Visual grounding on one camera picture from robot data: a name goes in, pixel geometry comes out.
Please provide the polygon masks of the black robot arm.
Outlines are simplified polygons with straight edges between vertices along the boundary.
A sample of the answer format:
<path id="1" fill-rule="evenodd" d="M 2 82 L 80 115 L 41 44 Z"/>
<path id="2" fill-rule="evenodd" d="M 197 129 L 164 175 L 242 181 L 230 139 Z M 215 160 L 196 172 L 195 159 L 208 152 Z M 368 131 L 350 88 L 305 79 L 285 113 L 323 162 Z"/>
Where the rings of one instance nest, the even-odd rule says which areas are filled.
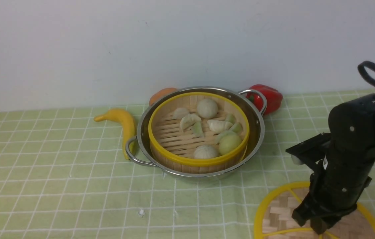
<path id="1" fill-rule="evenodd" d="M 375 163 L 375 94 L 335 106 L 328 116 L 328 133 L 286 149 L 292 160 L 307 165 L 309 192 L 292 212 L 292 219 L 322 234 L 353 213 L 372 180 Z"/>

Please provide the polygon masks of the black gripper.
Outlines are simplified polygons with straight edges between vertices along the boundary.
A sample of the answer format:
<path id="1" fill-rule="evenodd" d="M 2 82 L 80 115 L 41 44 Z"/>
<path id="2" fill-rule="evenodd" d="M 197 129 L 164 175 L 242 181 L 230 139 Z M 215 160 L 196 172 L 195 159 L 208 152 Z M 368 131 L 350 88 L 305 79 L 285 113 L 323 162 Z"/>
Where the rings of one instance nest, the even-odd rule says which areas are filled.
<path id="1" fill-rule="evenodd" d="M 353 180 L 327 181 L 324 177 L 324 173 L 313 173 L 310 176 L 309 192 L 292 212 L 292 219 L 300 227 L 310 221 L 310 227 L 318 235 L 324 234 L 344 216 L 356 211 L 359 197 L 372 181 L 368 176 L 361 186 L 348 187 L 346 183 Z"/>

